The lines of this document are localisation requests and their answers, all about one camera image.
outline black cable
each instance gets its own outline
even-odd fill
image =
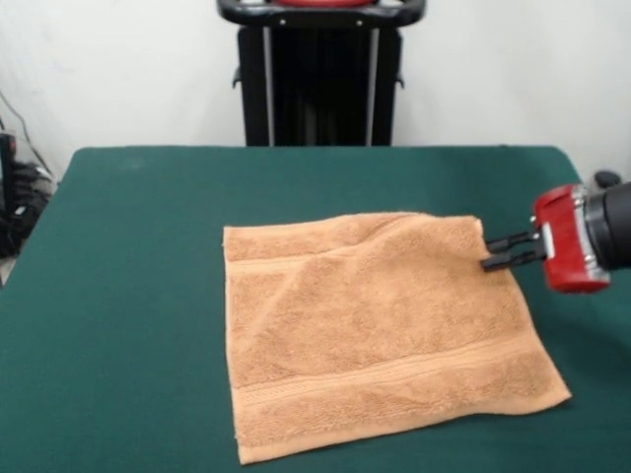
[[[25,140],[27,140],[27,143],[29,144],[29,146],[31,147],[31,150],[33,151],[33,154],[35,155],[35,157],[37,158],[37,160],[39,161],[39,163],[43,166],[44,169],[46,169],[46,171],[50,174],[53,175],[52,171],[50,170],[50,168],[48,167],[48,165],[46,164],[46,162],[43,160],[43,158],[41,157],[41,154],[37,151],[37,149],[35,148],[35,146],[33,145],[33,142],[31,141],[31,135],[29,135],[29,128],[27,128],[27,122],[24,120],[24,118],[20,115],[20,113],[15,110],[13,108],[13,106],[11,105],[11,103],[7,100],[6,96],[3,94],[2,90],[0,89],[0,100],[7,105],[7,108],[9,108],[9,110],[16,116],[16,118],[18,118],[18,120],[20,121],[20,123],[22,124],[22,131],[24,133],[24,138]]]

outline green tablecloth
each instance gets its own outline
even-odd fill
[[[353,212],[527,225],[578,180],[548,148],[80,152],[0,296],[0,471],[238,471],[224,345],[225,225]],[[593,297],[516,271],[574,398],[251,465],[259,472],[631,469],[631,279]]]

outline terry cloth towel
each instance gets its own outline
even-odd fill
[[[224,228],[241,464],[571,394],[473,217]]]

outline metal rod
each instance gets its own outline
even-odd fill
[[[371,30],[370,68],[368,73],[368,109],[366,119],[366,146],[373,146],[375,125],[375,101],[377,90],[377,68],[379,66],[379,30]]]
[[[267,98],[267,134],[269,146],[276,144],[274,129],[274,73],[272,63],[272,30],[263,29],[263,54],[265,57],[265,92]]]

